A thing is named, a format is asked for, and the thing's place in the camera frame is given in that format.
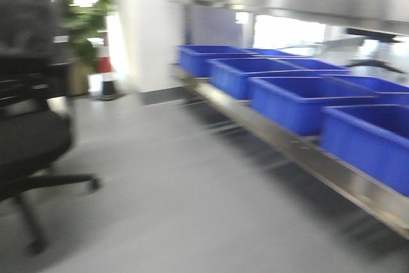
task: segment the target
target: red and white cone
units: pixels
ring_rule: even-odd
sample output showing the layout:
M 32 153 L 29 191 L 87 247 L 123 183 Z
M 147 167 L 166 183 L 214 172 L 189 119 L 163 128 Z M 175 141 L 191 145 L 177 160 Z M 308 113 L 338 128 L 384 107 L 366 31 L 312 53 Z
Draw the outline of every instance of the red and white cone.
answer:
M 102 76 L 102 90 L 95 98 L 100 100 L 114 100 L 121 95 L 115 87 L 115 76 L 109 57 L 109 47 L 98 47 L 98 73 Z

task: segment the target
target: blue plastic bin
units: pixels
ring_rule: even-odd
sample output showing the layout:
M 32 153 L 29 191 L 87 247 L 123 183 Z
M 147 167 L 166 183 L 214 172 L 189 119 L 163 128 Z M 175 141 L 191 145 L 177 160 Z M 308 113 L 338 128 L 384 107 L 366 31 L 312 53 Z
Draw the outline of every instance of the blue plastic bin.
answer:
M 260 77 L 321 77 L 324 75 L 334 75 L 337 73 L 344 73 L 342 70 L 298 70 L 299 67 L 296 67 L 296 70 L 287 70 L 287 71 L 278 71 L 278 72 L 269 72 L 268 76 Z
M 363 86 L 375 92 L 379 104 L 409 105 L 409 88 L 376 77 L 332 76 L 340 81 Z
M 409 196 L 409 108 L 325 108 L 321 147 Z
M 278 51 L 277 49 L 261 49 L 261 48 L 248 48 L 244 49 L 248 52 L 255 52 L 257 56 L 268 57 L 280 57 L 280 58 L 308 58 L 307 56 L 300 56 L 298 54 L 290 54 L 284 51 Z
M 289 63 L 268 58 L 216 59 L 210 60 L 210 63 L 210 83 L 236 99 L 250 99 L 250 77 L 268 77 L 279 71 L 297 69 Z
M 209 59 L 248 58 L 253 54 L 230 46 L 179 46 L 179 65 L 195 77 L 209 77 Z
M 282 59 L 282 61 L 304 67 L 308 70 L 343 70 L 345 71 L 346 74 L 349 74 L 351 72 L 351 70 L 346 67 L 330 64 L 330 63 L 316 60 L 316 59 L 288 58 L 288 59 Z
M 325 106 L 375 100 L 366 89 L 319 77 L 251 78 L 251 83 L 251 107 L 300 136 L 320 134 Z

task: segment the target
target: gray floor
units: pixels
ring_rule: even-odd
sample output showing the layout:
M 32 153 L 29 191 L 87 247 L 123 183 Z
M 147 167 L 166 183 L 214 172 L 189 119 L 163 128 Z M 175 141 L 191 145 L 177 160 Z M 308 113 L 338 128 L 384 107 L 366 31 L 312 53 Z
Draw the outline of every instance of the gray floor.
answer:
M 409 272 L 409 243 L 204 104 L 76 101 L 57 172 L 105 187 L 30 192 L 50 246 L 0 205 L 0 272 Z

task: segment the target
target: potted plant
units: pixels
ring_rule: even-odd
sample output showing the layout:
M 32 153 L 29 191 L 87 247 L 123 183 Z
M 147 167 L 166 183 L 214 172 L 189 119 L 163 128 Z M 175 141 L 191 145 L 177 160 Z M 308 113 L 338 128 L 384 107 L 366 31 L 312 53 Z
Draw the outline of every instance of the potted plant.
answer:
M 88 91 L 88 75 L 97 70 L 97 52 L 90 38 L 106 40 L 105 18 L 112 9 L 111 0 L 58 0 L 63 27 L 69 36 L 69 46 L 76 57 L 71 69 L 70 94 Z

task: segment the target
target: stainless steel shelf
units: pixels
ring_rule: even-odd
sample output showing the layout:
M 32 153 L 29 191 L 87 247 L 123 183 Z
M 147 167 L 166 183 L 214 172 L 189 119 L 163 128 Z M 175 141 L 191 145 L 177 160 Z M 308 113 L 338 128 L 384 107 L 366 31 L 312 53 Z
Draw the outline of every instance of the stainless steel shelf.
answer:
M 409 35 L 409 0 L 172 0 Z
M 193 78 L 178 66 L 173 67 L 173 75 L 188 91 L 205 99 L 222 114 L 274 146 L 317 179 L 409 239 L 409 198 L 323 152 L 306 138 L 288 132 L 253 111 L 245 102 L 235 100 L 205 80 Z

